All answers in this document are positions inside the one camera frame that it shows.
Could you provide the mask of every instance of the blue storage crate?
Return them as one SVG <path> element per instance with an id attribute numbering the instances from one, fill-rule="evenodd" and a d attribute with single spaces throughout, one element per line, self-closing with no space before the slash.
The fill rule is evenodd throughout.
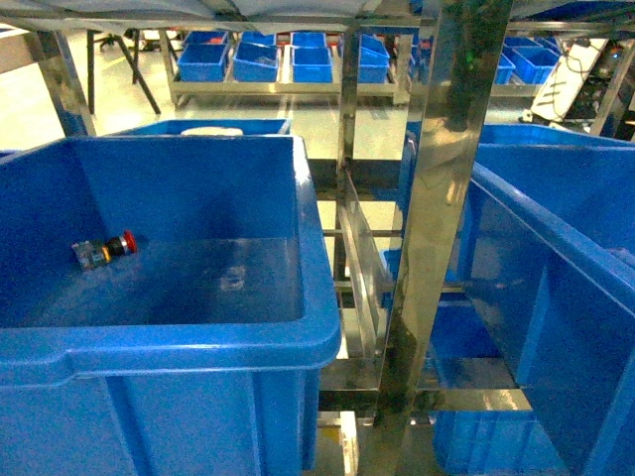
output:
<path id="1" fill-rule="evenodd" d="M 278 49 L 240 43 L 234 55 L 234 79 L 245 82 L 276 82 Z"/>
<path id="2" fill-rule="evenodd" d="M 433 412 L 437 462 L 452 475 L 569 476 L 533 412 Z"/>
<path id="3" fill-rule="evenodd" d="M 18 151 L 0 151 L 0 159 L 16 154 Z"/>
<path id="4" fill-rule="evenodd" d="M 196 127 L 229 127 L 240 129 L 244 135 L 288 134 L 291 122 L 287 119 L 170 119 L 147 126 L 135 127 L 112 136 L 178 136 Z"/>
<path id="5" fill-rule="evenodd" d="M 276 34 L 263 35 L 260 32 L 245 32 L 242 34 L 241 41 L 244 43 L 253 43 L 255 45 L 262 45 L 263 47 L 275 47 Z"/>
<path id="6" fill-rule="evenodd" d="M 333 82 L 328 48 L 293 48 L 294 82 Z"/>
<path id="7" fill-rule="evenodd" d="M 560 57 L 544 48 L 515 48 L 510 60 L 516 74 L 527 84 L 544 84 Z"/>
<path id="8" fill-rule="evenodd" d="M 534 124 L 485 124 L 479 144 L 633 147 L 625 141 Z"/>
<path id="9" fill-rule="evenodd" d="M 514 69 L 516 69 L 514 63 L 508 60 L 505 55 L 501 55 L 500 60 L 498 61 L 498 69 L 496 70 L 496 78 L 494 79 L 494 83 L 507 84 L 512 78 Z"/>
<path id="10" fill-rule="evenodd" d="M 390 55 L 386 51 L 386 47 L 381 41 L 372 35 L 362 35 L 360 41 L 361 56 L 368 56 L 369 54 L 378 55 L 386 60 L 390 59 Z"/>
<path id="11" fill-rule="evenodd" d="M 381 252 L 396 278 L 401 252 Z M 442 296 L 431 334 L 429 357 L 440 384 L 453 387 L 465 379 L 461 359 L 500 354 L 480 316 L 465 297 Z M 533 412 L 432 412 L 438 463 L 449 474 L 568 475 L 564 463 Z"/>
<path id="12" fill-rule="evenodd" d="M 421 134 L 419 123 L 409 122 L 406 125 L 409 139 L 417 143 Z M 538 125 L 508 125 L 485 124 L 480 136 L 479 147 L 485 144 L 504 145 L 563 145 L 563 146 L 594 146 L 594 147 L 626 147 L 632 148 L 631 143 L 589 136 L 576 132 L 561 131 Z M 417 151 L 409 143 L 404 144 L 402 160 L 399 168 L 399 182 L 397 206 L 408 216 L 410 206 L 410 190 L 415 173 Z"/>
<path id="13" fill-rule="evenodd" d="M 359 58 L 359 82 L 386 82 L 390 64 L 387 58 L 362 49 Z"/>
<path id="14" fill-rule="evenodd" d="M 571 473 L 631 474 L 635 149 L 481 145 L 477 161 L 456 271 Z"/>
<path id="15" fill-rule="evenodd" d="M 558 45 L 558 42 L 555 38 L 537 38 L 536 42 L 539 43 L 543 48 L 551 50 L 556 55 L 559 55 L 561 53 L 560 46 Z"/>
<path id="16" fill-rule="evenodd" d="M 318 32 L 293 32 L 291 46 L 301 48 L 326 48 L 326 34 Z"/>
<path id="17" fill-rule="evenodd" d="M 340 331 L 301 139 L 67 139 L 0 176 L 3 475 L 313 465 Z"/>
<path id="18" fill-rule="evenodd" d="M 542 46 L 529 38 L 507 37 L 503 46 L 508 48 L 541 48 Z"/>
<path id="19" fill-rule="evenodd" d="M 190 32 L 184 45 L 224 45 L 227 37 L 227 32 Z"/>
<path id="20" fill-rule="evenodd" d="M 227 71 L 228 45 L 187 45 L 179 58 L 181 81 L 221 82 Z"/>

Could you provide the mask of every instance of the floor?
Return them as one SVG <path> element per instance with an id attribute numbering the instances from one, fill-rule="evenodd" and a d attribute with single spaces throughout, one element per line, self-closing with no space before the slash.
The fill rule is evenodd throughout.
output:
<path id="1" fill-rule="evenodd" d="M 86 90 L 85 32 L 68 33 L 68 39 L 79 77 Z M 133 85 L 131 70 L 121 52 L 106 47 L 95 53 L 96 114 L 94 123 L 99 135 L 173 118 L 289 118 L 292 133 L 302 136 L 312 159 L 334 159 L 337 155 L 337 98 L 319 98 L 312 102 L 296 99 L 245 100 L 235 97 L 195 99 L 175 110 L 166 83 L 160 53 L 141 53 L 140 68 L 163 113 L 156 116 L 141 88 Z M 498 99 L 492 103 L 489 122 L 515 122 L 527 101 L 509 104 Z M 405 130 L 407 109 L 393 107 L 387 99 L 365 100 L 357 113 L 355 157 L 399 160 Z M 58 117 L 48 97 L 36 65 L 0 75 L 0 151 L 25 150 L 46 144 L 63 136 Z M 334 227 L 334 207 L 319 204 L 322 225 Z M 372 228 L 392 226 L 393 204 L 365 202 L 364 211 Z M 332 248 L 332 240 L 327 239 Z M 378 239 L 379 249 L 389 246 L 388 239 Z M 411 444 L 417 438 L 430 440 L 425 429 L 411 430 Z M 344 461 L 337 432 L 323 428 L 318 436 L 317 469 L 312 475 L 343 474 Z M 428 460 L 430 453 L 418 452 Z M 420 474 L 421 466 L 412 460 L 402 474 Z"/>

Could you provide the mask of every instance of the metal pole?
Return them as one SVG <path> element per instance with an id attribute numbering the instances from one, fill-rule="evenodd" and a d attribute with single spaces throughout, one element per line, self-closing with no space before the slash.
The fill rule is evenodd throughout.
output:
<path id="1" fill-rule="evenodd" d="M 155 114 L 161 114 L 161 109 L 159 109 L 159 105 L 157 104 L 155 97 L 152 95 L 152 91 L 148 87 L 148 83 L 146 82 L 146 79 L 143 77 L 143 75 L 139 71 L 139 68 L 137 67 L 134 60 L 132 59 L 132 56 L 130 55 L 130 52 L 128 51 L 128 47 L 126 47 L 126 44 L 123 43 L 123 39 L 117 35 L 115 36 L 115 42 L 117 42 L 117 45 L 119 45 L 119 48 L 121 49 L 121 53 L 123 53 L 123 56 L 126 57 L 128 64 L 130 64 L 133 75 L 136 75 L 137 78 L 139 79 L 139 84 L 141 85 L 143 92 L 146 94 L 148 101 L 150 101 L 150 105 L 152 106 L 152 109 L 155 111 Z"/>
<path id="2" fill-rule="evenodd" d="M 67 136 L 95 136 L 90 111 L 65 36 L 57 32 L 38 32 L 35 37 L 28 38 L 35 42 L 30 45 L 31 51 L 39 59 L 38 66 L 63 132 Z"/>
<path id="3" fill-rule="evenodd" d="M 606 94 L 591 125 L 594 136 L 615 137 L 617 128 L 635 93 L 635 40 L 630 40 L 613 73 Z"/>
<path id="4" fill-rule="evenodd" d="M 353 160 L 355 142 L 355 118 L 357 113 L 357 75 L 359 73 L 359 29 L 351 27 L 344 33 L 341 67 L 341 96 L 339 105 L 339 142 L 337 156 L 336 209 L 344 204 L 346 170 Z M 335 215 L 335 228 L 340 229 Z M 333 277 L 345 279 L 346 251 L 341 236 L 335 237 Z"/>
<path id="5" fill-rule="evenodd" d="M 135 62 L 135 65 L 137 66 L 137 68 L 139 67 L 139 40 L 141 37 L 141 30 L 136 29 L 134 31 L 134 50 L 133 50 L 133 61 Z M 132 83 L 136 84 L 137 80 L 139 79 L 139 77 L 137 76 L 137 72 L 133 69 L 132 70 Z"/>
<path id="6" fill-rule="evenodd" d="M 95 32 L 86 32 L 86 48 L 88 62 L 88 110 L 90 114 L 95 113 Z"/>
<path id="7" fill-rule="evenodd" d="M 420 129 L 417 164 L 363 476 L 395 474 L 400 463 L 513 0 L 439 3 L 429 97 L 409 109 Z M 434 99 L 448 79 L 447 94 Z"/>
<path id="8" fill-rule="evenodd" d="M 159 30 L 159 42 L 161 43 L 161 56 L 163 57 L 163 64 L 166 68 L 166 76 L 168 77 L 168 89 L 170 90 L 170 98 L 172 103 L 176 106 L 179 103 L 179 97 L 174 93 L 173 83 L 175 81 L 175 66 L 172 63 L 172 57 L 170 56 L 170 39 L 165 30 Z"/>

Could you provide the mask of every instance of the blue plastic bin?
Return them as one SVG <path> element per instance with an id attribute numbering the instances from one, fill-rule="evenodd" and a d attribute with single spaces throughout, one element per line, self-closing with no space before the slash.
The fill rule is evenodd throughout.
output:
<path id="1" fill-rule="evenodd" d="M 533 412 L 435 412 L 437 462 L 452 475 L 569 476 Z"/>
<path id="2" fill-rule="evenodd" d="M 278 49 L 240 43 L 234 55 L 234 79 L 245 82 L 275 82 L 278 78 Z"/>
<path id="3" fill-rule="evenodd" d="M 190 32 L 184 45 L 224 45 L 227 32 Z"/>
<path id="4" fill-rule="evenodd" d="M 527 84 L 544 84 L 560 57 L 545 48 L 515 48 L 510 60 L 516 74 Z"/>
<path id="5" fill-rule="evenodd" d="M 301 139 L 68 139 L 0 175 L 3 475 L 313 465 L 340 331 Z M 139 252 L 82 272 L 70 245 L 124 228 Z"/>
<path id="6" fill-rule="evenodd" d="M 135 127 L 113 136 L 178 136 L 195 127 L 230 127 L 244 135 L 288 134 L 291 123 L 286 119 L 170 119 L 147 126 Z"/>
<path id="7" fill-rule="evenodd" d="M 508 48 L 541 48 L 542 46 L 529 38 L 507 37 L 503 45 Z"/>
<path id="8" fill-rule="evenodd" d="M 539 43 L 543 48 L 551 50 L 556 55 L 559 55 L 561 53 L 560 46 L 554 38 L 537 38 L 536 42 Z"/>
<path id="9" fill-rule="evenodd" d="M 0 159 L 16 154 L 18 151 L 0 151 Z"/>
<path id="10" fill-rule="evenodd" d="M 409 138 L 419 141 L 419 123 L 409 122 L 406 125 Z M 593 147 L 626 147 L 632 148 L 631 143 L 589 136 L 576 132 L 561 131 L 538 125 L 509 125 L 509 124 L 485 124 L 483 127 L 479 147 L 485 144 L 504 145 L 563 145 L 563 146 L 593 146 Z M 404 145 L 402 160 L 399 168 L 399 182 L 397 193 L 397 206 L 408 216 L 410 205 L 410 190 L 415 173 L 417 158 L 412 145 Z"/>
<path id="11" fill-rule="evenodd" d="M 381 253 L 393 278 L 399 271 L 400 255 L 400 250 L 395 249 Z M 461 359 L 500 356 L 482 319 L 465 296 L 442 297 L 431 344 L 429 362 L 436 367 L 443 387 L 451 388 L 464 380 Z M 432 412 L 432 417 L 435 454 L 448 474 L 569 476 L 533 412 Z"/>
<path id="12" fill-rule="evenodd" d="M 359 82 L 386 82 L 390 57 L 384 45 L 369 35 L 362 35 L 359 51 Z"/>
<path id="13" fill-rule="evenodd" d="M 293 32 L 291 46 L 301 48 L 326 48 L 326 34 L 318 32 Z"/>
<path id="14" fill-rule="evenodd" d="M 294 82 L 333 82 L 328 48 L 293 48 Z"/>
<path id="15" fill-rule="evenodd" d="M 496 70 L 496 78 L 494 79 L 494 83 L 496 84 L 507 84 L 509 80 L 512 78 L 512 74 L 516 66 L 514 63 L 507 59 L 505 55 L 500 56 L 500 60 L 498 61 L 498 69 Z"/>
<path id="16" fill-rule="evenodd" d="M 477 161 L 456 272 L 571 473 L 632 474 L 635 149 Z"/>
<path id="17" fill-rule="evenodd" d="M 179 58 L 181 81 L 221 82 L 227 71 L 228 45 L 188 45 Z"/>
<path id="18" fill-rule="evenodd" d="M 262 45 L 263 47 L 275 47 L 276 34 L 263 35 L 260 32 L 245 32 L 242 34 L 241 41 L 244 43 L 253 43 L 255 45 Z"/>

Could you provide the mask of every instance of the shelving unit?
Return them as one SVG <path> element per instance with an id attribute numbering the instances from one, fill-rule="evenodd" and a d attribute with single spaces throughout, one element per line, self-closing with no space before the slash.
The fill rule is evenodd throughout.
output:
<path id="1" fill-rule="evenodd" d="M 506 375 L 499 385 L 489 388 L 445 389 L 436 382 L 434 376 L 421 379 L 426 358 L 430 334 L 434 323 L 437 305 L 441 293 L 460 291 L 459 284 L 445 283 L 445 272 L 449 254 L 454 242 L 456 229 L 463 208 L 465 193 L 470 180 L 472 165 L 482 129 L 490 95 L 525 95 L 535 93 L 523 85 L 494 87 L 492 82 L 496 72 L 498 55 L 505 36 L 545 36 L 567 33 L 591 38 L 609 38 L 619 34 L 623 37 L 635 37 L 635 26 L 619 24 L 613 21 L 602 23 L 595 19 L 593 23 L 567 22 L 527 22 L 511 21 L 513 1 L 497 2 L 439 2 L 440 9 L 434 17 L 421 17 L 408 13 L 407 2 L 384 0 L 374 12 L 364 12 L 356 18 L 306 17 L 302 20 L 291 17 L 260 17 L 247 21 L 238 12 L 232 11 L 228 4 L 218 9 L 215 20 L 208 22 L 191 16 L 168 16 L 162 14 L 132 13 L 123 20 L 134 24 L 139 20 L 152 21 L 161 27 L 179 25 L 189 29 L 213 28 L 214 22 L 223 28 L 244 31 L 257 29 L 261 24 L 294 25 L 304 23 L 313 30 L 331 30 L 333 25 L 344 33 L 342 58 L 337 58 L 334 71 L 341 68 L 341 76 L 333 84 L 293 84 L 289 77 L 289 54 L 284 51 L 283 67 L 276 83 L 238 83 L 232 81 L 231 70 L 222 83 L 184 83 L 179 81 L 174 64 L 167 48 L 167 37 L 162 34 L 161 41 L 168 72 L 168 84 L 175 104 L 180 104 L 183 96 L 197 94 L 339 94 L 339 155 L 336 163 L 313 161 L 313 174 L 321 198 L 334 197 L 336 202 L 336 226 L 327 231 L 335 238 L 334 279 L 342 310 L 354 306 L 354 317 L 346 314 L 343 328 L 348 342 L 347 359 L 337 360 L 324 369 L 320 384 L 320 410 L 324 412 L 320 423 L 325 427 L 342 425 L 343 415 L 350 417 L 355 412 L 356 427 L 345 430 L 345 457 L 352 461 L 348 474 L 354 474 L 351 468 L 357 464 L 360 475 L 387 476 L 397 474 L 400 464 L 412 460 L 412 432 L 420 430 L 420 435 L 430 447 L 430 427 L 426 414 L 440 410 L 491 410 L 518 411 L 528 410 L 530 405 L 523 392 L 517 388 L 513 379 L 506 373 L 501 359 L 492 365 Z M 479 3 L 483 10 L 479 17 L 470 17 L 466 7 L 462 14 L 452 8 L 456 5 L 473 6 Z M 524 2 L 523 8 L 530 8 Z M 564 2 L 532 2 L 531 14 L 548 10 L 553 5 Z M 11 12 L 0 18 L 11 18 Z M 35 16 L 24 13 L 24 18 Z M 114 14 L 60 13 L 75 18 L 109 19 Z M 14 20 L 20 23 L 19 17 Z M 474 27 L 478 21 L 481 28 L 487 28 L 488 37 L 481 44 L 466 45 L 453 32 Z M 408 38 L 415 33 L 421 37 L 434 34 L 436 49 L 433 57 L 431 83 L 423 86 L 412 84 L 405 86 L 401 81 L 406 76 L 407 62 L 398 60 L 396 80 L 379 85 L 357 84 L 359 36 L 361 33 L 388 33 L 404 35 Z M 62 47 L 64 38 L 59 34 L 37 34 L 40 41 L 52 41 Z M 26 50 L 28 41 L 20 45 Z M 460 66 L 455 70 L 451 81 L 435 81 L 436 64 L 440 59 L 450 60 L 458 52 L 468 48 L 478 48 L 485 60 L 477 63 L 471 74 L 461 73 Z M 2 52 L 16 49 L 0 48 L 0 64 L 6 55 Z M 48 71 L 43 69 L 45 77 Z M 54 91 L 58 97 L 63 91 Z M 418 183 L 434 183 L 435 186 L 417 186 L 412 189 L 412 199 L 408 223 L 401 237 L 402 218 L 396 211 L 393 230 L 371 230 L 359 205 L 361 199 L 369 199 L 368 190 L 377 184 L 386 186 L 396 183 L 399 164 L 392 161 L 364 161 L 353 159 L 355 112 L 357 98 L 360 95 L 392 96 L 409 103 L 409 121 L 420 124 L 420 137 L 411 145 L 419 163 L 425 164 L 418 169 Z M 83 111 L 82 103 L 75 95 L 75 107 Z M 58 111 L 61 118 L 64 111 Z M 85 124 L 89 118 L 83 113 Z M 67 134 L 92 133 L 89 125 L 64 128 Z M 387 291 L 388 282 L 383 274 L 379 255 L 373 236 L 392 236 L 403 250 L 399 277 L 395 287 L 392 314 L 385 315 L 378 299 Z M 345 269 L 350 270 L 350 278 Z M 363 434 L 363 442 L 356 435 Z M 434 459 L 428 461 L 427 469 L 419 468 L 423 474 L 427 471 L 438 474 L 433 469 Z"/>

